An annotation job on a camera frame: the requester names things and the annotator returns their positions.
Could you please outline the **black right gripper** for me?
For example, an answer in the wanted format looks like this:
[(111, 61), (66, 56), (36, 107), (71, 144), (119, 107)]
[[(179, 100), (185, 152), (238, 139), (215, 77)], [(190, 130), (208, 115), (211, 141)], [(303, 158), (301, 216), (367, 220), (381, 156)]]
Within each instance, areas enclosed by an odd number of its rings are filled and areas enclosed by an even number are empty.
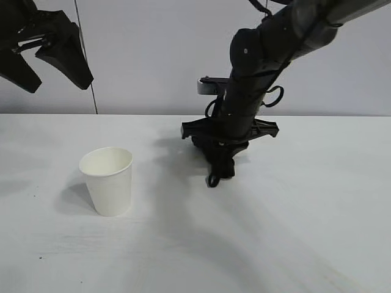
[(276, 137), (278, 132), (277, 123), (253, 116), (212, 115), (181, 125), (182, 138), (191, 138), (194, 146), (205, 156), (211, 172), (222, 168), (224, 153), (228, 153), (226, 178), (234, 177), (234, 157), (246, 150), (251, 140), (263, 136)]

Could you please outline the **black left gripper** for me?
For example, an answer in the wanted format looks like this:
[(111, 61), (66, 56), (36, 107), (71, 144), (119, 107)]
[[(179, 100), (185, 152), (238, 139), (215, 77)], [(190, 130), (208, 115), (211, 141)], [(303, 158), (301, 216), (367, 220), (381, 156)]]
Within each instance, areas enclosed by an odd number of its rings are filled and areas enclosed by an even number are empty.
[(89, 88), (93, 76), (84, 56), (79, 27), (62, 10), (39, 10), (34, 1), (1, 1), (1, 77), (29, 93), (42, 81), (20, 54), (20, 42), (48, 42), (35, 53), (81, 90)]

